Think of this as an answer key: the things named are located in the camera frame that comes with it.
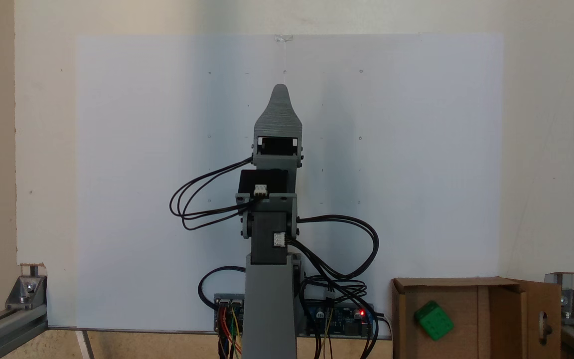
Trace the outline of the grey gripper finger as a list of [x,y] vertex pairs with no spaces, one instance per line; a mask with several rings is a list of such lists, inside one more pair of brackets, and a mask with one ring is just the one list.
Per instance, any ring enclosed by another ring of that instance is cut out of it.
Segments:
[[301,120],[293,109],[286,85],[274,86],[265,110],[255,122],[253,134],[255,137],[301,139]]

